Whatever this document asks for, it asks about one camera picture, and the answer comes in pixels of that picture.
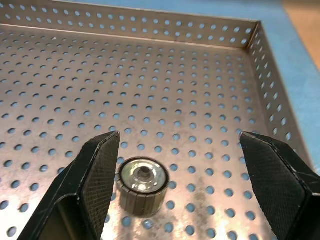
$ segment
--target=blue surface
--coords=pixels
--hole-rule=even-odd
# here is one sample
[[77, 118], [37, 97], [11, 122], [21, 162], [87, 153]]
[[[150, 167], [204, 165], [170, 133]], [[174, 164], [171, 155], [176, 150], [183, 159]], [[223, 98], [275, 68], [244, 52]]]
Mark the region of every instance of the blue surface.
[[79, 3], [261, 20], [315, 170], [320, 174], [320, 73], [278, 0], [74, 0]]

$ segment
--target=perforated metal tray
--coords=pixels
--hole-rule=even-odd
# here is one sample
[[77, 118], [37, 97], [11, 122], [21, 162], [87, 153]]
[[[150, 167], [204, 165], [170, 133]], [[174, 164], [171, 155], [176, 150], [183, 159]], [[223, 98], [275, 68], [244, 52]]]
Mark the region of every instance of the perforated metal tray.
[[116, 189], [103, 239], [270, 240], [241, 131], [304, 143], [260, 22], [56, 1], [0, 4], [0, 239], [16, 239], [93, 136], [118, 163], [161, 161], [160, 212], [128, 216]]

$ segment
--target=metal cylinder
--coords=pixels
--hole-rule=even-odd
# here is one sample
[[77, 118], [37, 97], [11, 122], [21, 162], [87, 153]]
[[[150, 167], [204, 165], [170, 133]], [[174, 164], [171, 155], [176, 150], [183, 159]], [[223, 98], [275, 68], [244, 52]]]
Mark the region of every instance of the metal cylinder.
[[159, 211], [169, 183], [168, 171], [161, 163], [148, 157], [130, 158], [117, 175], [119, 205], [125, 211], [138, 217]]

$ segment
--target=stainless steel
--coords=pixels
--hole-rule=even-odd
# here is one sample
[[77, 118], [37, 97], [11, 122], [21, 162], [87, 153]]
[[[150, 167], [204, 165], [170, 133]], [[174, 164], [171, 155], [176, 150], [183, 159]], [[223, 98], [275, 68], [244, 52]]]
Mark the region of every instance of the stainless steel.
[[115, 186], [104, 240], [272, 238], [239, 133], [308, 154], [259, 22], [43, 0], [2, 1], [0, 23], [1, 240], [89, 138], [115, 129], [119, 164], [157, 159], [171, 182], [148, 219], [122, 210]]
[[168, 181], [165, 170], [155, 161], [148, 159], [130, 161], [119, 174], [127, 188], [146, 194], [158, 191]]
[[[141, 168], [151, 171], [149, 178], [139, 177]], [[150, 158], [128, 159], [118, 173], [119, 205], [128, 214], [151, 217], [163, 205], [169, 183], [169, 174], [163, 166]]]

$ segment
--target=metal tray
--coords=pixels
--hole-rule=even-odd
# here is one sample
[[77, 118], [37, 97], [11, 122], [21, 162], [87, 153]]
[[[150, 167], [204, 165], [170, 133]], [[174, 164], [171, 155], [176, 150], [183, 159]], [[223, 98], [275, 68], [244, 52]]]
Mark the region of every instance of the metal tray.
[[241, 131], [304, 142], [259, 21], [58, 1], [0, 4], [0, 239], [16, 239], [93, 136], [118, 163], [161, 161], [170, 189], [143, 219], [118, 206], [103, 239], [270, 240]]

